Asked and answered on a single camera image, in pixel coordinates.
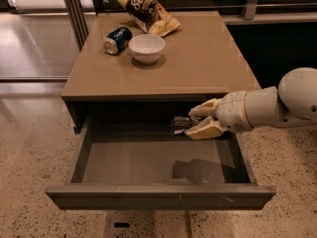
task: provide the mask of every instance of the speckled floor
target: speckled floor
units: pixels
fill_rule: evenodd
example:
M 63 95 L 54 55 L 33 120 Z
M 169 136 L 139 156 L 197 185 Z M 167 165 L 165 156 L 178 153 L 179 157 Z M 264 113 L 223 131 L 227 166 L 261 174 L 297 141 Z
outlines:
M 0 237 L 317 237 L 317 131 L 309 130 L 243 135 L 259 185 L 277 189 L 261 211 L 59 210 L 44 190 L 63 184 L 78 139 L 62 89 L 0 84 Z

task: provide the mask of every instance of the cabinet top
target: cabinet top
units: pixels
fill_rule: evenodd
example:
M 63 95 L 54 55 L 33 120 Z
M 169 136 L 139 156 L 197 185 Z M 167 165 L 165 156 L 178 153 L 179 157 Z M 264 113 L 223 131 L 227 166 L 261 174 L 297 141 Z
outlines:
M 125 26 L 142 31 L 127 13 L 99 14 L 63 91 L 65 100 L 156 98 L 224 94 L 260 88 L 218 12 L 174 12 L 181 29 L 167 35 L 154 64 L 133 59 L 129 48 L 106 54 L 103 38 Z

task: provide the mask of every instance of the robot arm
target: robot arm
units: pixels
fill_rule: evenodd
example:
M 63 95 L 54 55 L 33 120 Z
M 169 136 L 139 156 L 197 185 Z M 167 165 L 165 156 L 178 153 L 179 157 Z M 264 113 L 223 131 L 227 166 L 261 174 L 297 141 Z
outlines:
M 290 128 L 317 124 L 317 69 L 299 68 L 287 74 L 279 88 L 228 93 L 189 112 L 207 117 L 185 133 L 193 139 L 213 138 L 228 130 L 251 131 L 255 127 Z

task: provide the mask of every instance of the bowl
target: bowl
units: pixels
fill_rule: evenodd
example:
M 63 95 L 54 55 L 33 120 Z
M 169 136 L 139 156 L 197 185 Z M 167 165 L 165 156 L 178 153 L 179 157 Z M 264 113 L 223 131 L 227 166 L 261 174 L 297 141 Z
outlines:
M 129 42 L 133 57 L 143 64 L 152 64 L 159 60 L 165 47 L 165 39 L 152 34 L 135 36 Z

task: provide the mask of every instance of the crumpled bag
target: crumpled bag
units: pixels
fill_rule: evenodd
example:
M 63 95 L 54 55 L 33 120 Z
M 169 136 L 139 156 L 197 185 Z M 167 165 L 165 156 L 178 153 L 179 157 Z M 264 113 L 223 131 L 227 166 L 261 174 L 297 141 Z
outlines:
M 180 23 L 157 0 L 117 0 L 137 25 L 148 34 L 165 36 L 180 27 Z

